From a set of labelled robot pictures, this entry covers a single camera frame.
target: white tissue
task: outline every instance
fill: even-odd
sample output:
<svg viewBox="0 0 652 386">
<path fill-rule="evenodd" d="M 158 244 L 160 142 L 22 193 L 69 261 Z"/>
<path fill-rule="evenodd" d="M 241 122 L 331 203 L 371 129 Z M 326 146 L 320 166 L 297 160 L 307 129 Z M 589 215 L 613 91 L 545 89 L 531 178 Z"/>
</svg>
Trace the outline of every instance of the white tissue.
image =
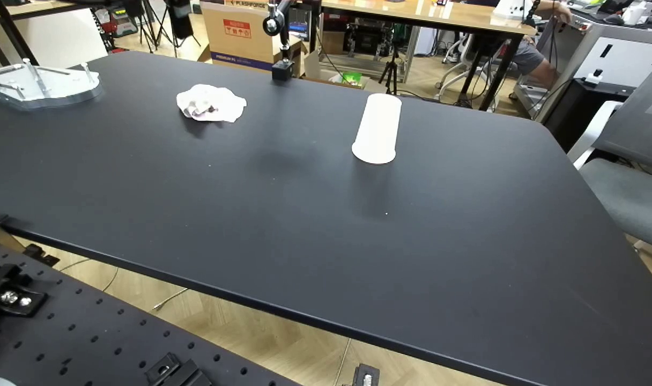
<svg viewBox="0 0 652 386">
<path fill-rule="evenodd" d="M 227 88 L 195 84 L 191 89 L 175 93 L 175 105 L 182 116 L 198 122 L 237 122 L 247 101 Z"/>
</svg>

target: metal stand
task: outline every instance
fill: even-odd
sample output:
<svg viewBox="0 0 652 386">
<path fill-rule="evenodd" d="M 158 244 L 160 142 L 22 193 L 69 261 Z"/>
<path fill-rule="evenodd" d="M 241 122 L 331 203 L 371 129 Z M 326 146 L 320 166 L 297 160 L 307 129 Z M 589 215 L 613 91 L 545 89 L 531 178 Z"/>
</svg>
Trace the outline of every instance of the metal stand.
<svg viewBox="0 0 652 386">
<path fill-rule="evenodd" d="M 475 81 L 475 73 L 476 73 L 476 68 L 479 68 L 479 61 L 481 61 L 481 36 L 476 35 L 475 36 L 476 38 L 476 55 L 475 55 L 475 59 L 472 59 L 472 67 L 470 67 L 470 73 L 467 73 L 467 77 L 466 77 L 466 81 L 464 81 L 464 86 L 461 86 L 461 91 L 457 93 L 457 105 L 461 105 L 461 107 L 472 107 L 472 101 L 470 101 L 470 86 L 472 86 L 472 81 Z"/>
<path fill-rule="evenodd" d="M 38 65 L 38 59 L 35 57 L 35 54 L 31 52 L 28 43 L 23 40 L 22 31 L 17 30 L 17 26 L 13 23 L 4 1 L 0 0 L 0 23 L 4 35 L 9 36 L 10 45 L 17 50 L 17 54 L 22 57 L 28 57 L 31 65 Z"/>
<path fill-rule="evenodd" d="M 151 54 L 158 50 L 160 36 L 165 36 L 173 45 L 173 38 L 164 28 L 164 20 L 153 9 L 151 0 L 128 0 L 125 1 L 125 7 L 130 16 L 130 23 L 138 28 L 138 40 L 146 40 Z"/>
<path fill-rule="evenodd" d="M 387 61 L 387 68 L 383 68 L 382 77 L 378 80 L 379 84 L 387 81 L 387 93 L 396 93 L 396 57 L 398 57 L 398 50 L 393 43 L 393 57 L 390 57 L 390 61 Z"/>
<path fill-rule="evenodd" d="M 512 61 L 512 57 L 515 57 L 515 54 L 517 54 L 517 47 L 519 47 L 522 38 L 524 38 L 524 36 L 512 36 L 512 38 L 511 38 L 511 45 L 505 50 L 505 55 L 501 55 L 501 59 L 500 59 L 500 67 L 497 67 L 497 71 L 493 73 L 493 80 L 491 80 L 491 84 L 490 84 L 490 89 L 484 91 L 484 96 L 483 96 L 479 110 L 484 112 L 484 110 L 490 110 L 490 107 L 493 105 L 495 91 L 497 91 L 497 88 L 500 88 L 500 84 L 501 84 L 501 77 L 505 77 L 506 68 L 511 67 L 511 61 Z"/>
<path fill-rule="evenodd" d="M 0 377 L 53 386 L 293 384 L 6 248 L 0 248 Z"/>
<path fill-rule="evenodd" d="M 172 7 L 170 7 L 170 1 L 168 1 L 165 11 L 164 11 L 164 14 L 160 14 L 160 20 L 158 20 L 158 31 L 156 31 L 156 36 L 155 36 L 155 43 L 156 43 L 156 47 L 158 47 L 158 45 L 160 45 L 160 36 L 165 36 L 165 38 L 172 43 L 172 47 L 173 47 L 173 55 L 179 57 L 179 50 L 185 45 L 186 38 L 170 36 L 170 31 L 168 31 L 168 28 L 165 28 L 165 21 L 168 21 L 168 14 L 170 14 L 170 12 L 172 12 Z"/>
</svg>

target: wooden desk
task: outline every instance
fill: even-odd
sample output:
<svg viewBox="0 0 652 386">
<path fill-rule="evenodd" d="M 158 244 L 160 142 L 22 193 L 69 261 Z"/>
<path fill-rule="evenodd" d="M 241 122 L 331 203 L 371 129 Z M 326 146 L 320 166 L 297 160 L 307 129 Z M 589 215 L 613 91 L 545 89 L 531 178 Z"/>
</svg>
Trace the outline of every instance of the wooden desk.
<svg viewBox="0 0 652 386">
<path fill-rule="evenodd" d="M 40 14 L 52 14 L 52 12 L 66 12 L 66 11 L 75 11 L 75 9 L 83 9 L 83 5 L 77 1 L 31 1 L 31 5 L 22 5 L 22 7 L 4 7 L 4 11 L 9 14 L 0 14 L 0 23 L 9 36 L 9 40 L 16 45 L 16 50 L 20 52 L 20 55 L 32 57 L 32 52 L 28 50 L 23 36 L 20 35 L 20 30 L 16 28 L 13 20 L 31 20 L 31 16 L 40 16 Z M 9 65 L 6 54 L 0 50 L 0 65 Z"/>
<path fill-rule="evenodd" d="M 324 0 L 321 7 L 326 11 L 344 11 L 360 16 L 383 16 L 398 23 L 430 26 L 430 28 L 451 28 L 466 31 L 490 31 L 511 38 L 512 45 L 506 50 L 497 73 L 491 80 L 491 86 L 481 103 L 481 110 L 486 110 L 497 91 L 497 86 L 506 73 L 509 61 L 515 57 L 517 45 L 524 36 L 534 35 L 531 26 L 522 23 L 519 20 L 495 16 L 493 7 L 476 7 L 448 1 L 446 7 L 438 7 L 435 0 Z M 412 35 L 407 45 L 407 59 L 415 55 Z M 467 105 L 467 88 L 472 84 L 475 71 L 479 67 L 479 55 L 472 61 L 470 75 L 460 91 L 457 103 Z"/>
<path fill-rule="evenodd" d="M 72 9 L 81 9 L 81 7 L 75 1 L 31 1 L 22 7 L 9 7 L 6 11 L 13 20 L 31 20 L 38 14 L 66 12 Z"/>
<path fill-rule="evenodd" d="M 324 0 L 324 9 L 347 11 L 360 14 L 376 14 L 398 21 L 415 21 L 418 26 L 443 26 L 472 31 L 501 31 L 501 35 L 534 35 L 531 26 L 522 23 L 519 20 L 493 16 L 493 7 L 476 7 L 448 1 L 438 7 L 435 0 Z"/>
</svg>

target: table top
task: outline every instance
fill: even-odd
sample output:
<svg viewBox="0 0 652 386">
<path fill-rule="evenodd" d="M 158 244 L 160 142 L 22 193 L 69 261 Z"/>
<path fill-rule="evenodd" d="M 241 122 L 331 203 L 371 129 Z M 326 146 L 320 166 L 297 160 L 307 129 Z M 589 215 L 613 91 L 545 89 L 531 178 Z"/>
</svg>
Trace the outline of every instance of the table top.
<svg viewBox="0 0 652 386">
<path fill-rule="evenodd" d="M 531 26 L 522 23 L 522 20 L 493 14 L 493 7 L 461 1 L 438 7 L 435 0 L 321 0 L 321 7 L 331 11 L 393 16 L 398 21 L 417 21 L 426 26 L 491 30 L 525 36 L 536 31 Z"/>
<path fill-rule="evenodd" d="M 31 1 L 22 7 L 6 7 L 9 14 L 13 20 L 28 20 L 28 16 L 38 16 L 38 14 L 52 14 L 52 12 L 66 12 L 72 9 L 83 9 L 77 1 Z"/>
<path fill-rule="evenodd" d="M 652 384 L 652 277 L 543 127 L 404 99 L 396 159 L 371 166 L 360 89 L 93 68 L 99 103 L 0 107 L 10 229 L 500 381 Z M 185 119 L 198 81 L 245 116 Z"/>
</svg>

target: cardboard box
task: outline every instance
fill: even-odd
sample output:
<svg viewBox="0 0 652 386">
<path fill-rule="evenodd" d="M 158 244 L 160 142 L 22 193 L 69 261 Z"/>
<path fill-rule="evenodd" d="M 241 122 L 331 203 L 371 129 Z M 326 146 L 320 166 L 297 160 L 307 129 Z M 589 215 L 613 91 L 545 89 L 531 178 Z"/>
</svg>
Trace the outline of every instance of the cardboard box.
<svg viewBox="0 0 652 386">
<path fill-rule="evenodd" d="M 215 61 L 254 67 L 270 71 L 280 57 L 280 38 L 268 36 L 261 28 L 268 11 L 238 5 L 202 5 L 202 14 L 209 35 L 209 54 Z M 301 77 L 302 40 L 292 38 L 293 77 Z"/>
<path fill-rule="evenodd" d="M 321 31 L 321 52 L 324 54 L 344 54 L 344 40 L 345 40 L 345 31 L 341 30 L 324 30 Z"/>
<path fill-rule="evenodd" d="M 223 0 L 223 5 L 268 9 L 268 0 Z"/>
</svg>

